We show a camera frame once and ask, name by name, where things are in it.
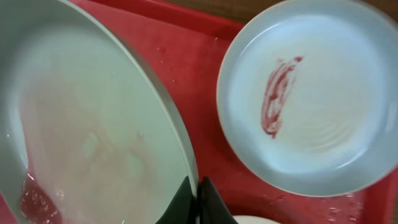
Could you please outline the light blue plate top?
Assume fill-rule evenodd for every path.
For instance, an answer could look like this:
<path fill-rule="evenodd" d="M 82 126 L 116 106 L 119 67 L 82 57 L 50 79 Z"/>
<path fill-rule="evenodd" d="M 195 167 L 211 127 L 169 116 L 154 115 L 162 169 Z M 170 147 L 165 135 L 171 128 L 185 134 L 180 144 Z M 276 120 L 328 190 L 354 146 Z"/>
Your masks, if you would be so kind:
<path fill-rule="evenodd" d="M 223 133 L 264 182 L 297 195 L 366 188 L 397 166 L 397 24 L 364 1 L 283 1 L 221 63 Z"/>

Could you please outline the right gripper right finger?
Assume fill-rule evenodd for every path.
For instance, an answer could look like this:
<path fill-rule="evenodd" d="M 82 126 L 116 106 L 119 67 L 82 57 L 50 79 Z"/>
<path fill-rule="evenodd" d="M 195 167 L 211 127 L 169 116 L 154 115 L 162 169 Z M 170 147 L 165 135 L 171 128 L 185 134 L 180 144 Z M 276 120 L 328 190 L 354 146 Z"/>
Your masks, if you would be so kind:
<path fill-rule="evenodd" d="M 238 224 L 209 177 L 200 184 L 200 224 Z"/>

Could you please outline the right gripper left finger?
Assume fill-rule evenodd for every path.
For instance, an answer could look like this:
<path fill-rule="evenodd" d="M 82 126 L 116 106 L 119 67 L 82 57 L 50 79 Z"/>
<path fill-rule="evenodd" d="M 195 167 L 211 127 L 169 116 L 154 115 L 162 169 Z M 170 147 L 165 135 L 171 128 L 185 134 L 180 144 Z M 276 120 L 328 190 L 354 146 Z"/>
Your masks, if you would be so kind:
<path fill-rule="evenodd" d="M 172 201 L 156 224 L 196 224 L 197 201 L 188 176 L 184 178 Z"/>

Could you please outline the light blue plate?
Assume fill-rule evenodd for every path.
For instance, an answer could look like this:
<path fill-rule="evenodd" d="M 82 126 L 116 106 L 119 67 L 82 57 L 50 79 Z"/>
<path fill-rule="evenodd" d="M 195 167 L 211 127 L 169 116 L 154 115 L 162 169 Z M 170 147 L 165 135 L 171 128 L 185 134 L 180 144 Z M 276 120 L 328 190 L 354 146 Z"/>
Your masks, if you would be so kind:
<path fill-rule="evenodd" d="M 221 63 L 223 133 L 264 182 L 297 195 L 366 188 L 397 166 L 397 24 L 364 1 L 283 1 Z"/>
<path fill-rule="evenodd" d="M 198 171 L 148 63 L 70 1 L 1 2 L 1 196 L 17 223 L 155 223 Z"/>

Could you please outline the white plate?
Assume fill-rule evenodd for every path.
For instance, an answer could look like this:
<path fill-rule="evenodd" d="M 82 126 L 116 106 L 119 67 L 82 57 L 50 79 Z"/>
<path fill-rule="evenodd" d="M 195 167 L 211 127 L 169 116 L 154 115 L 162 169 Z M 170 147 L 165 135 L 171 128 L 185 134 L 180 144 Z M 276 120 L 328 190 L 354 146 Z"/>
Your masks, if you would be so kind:
<path fill-rule="evenodd" d="M 234 215 L 233 218 L 238 224 L 280 224 L 270 219 L 249 215 Z"/>

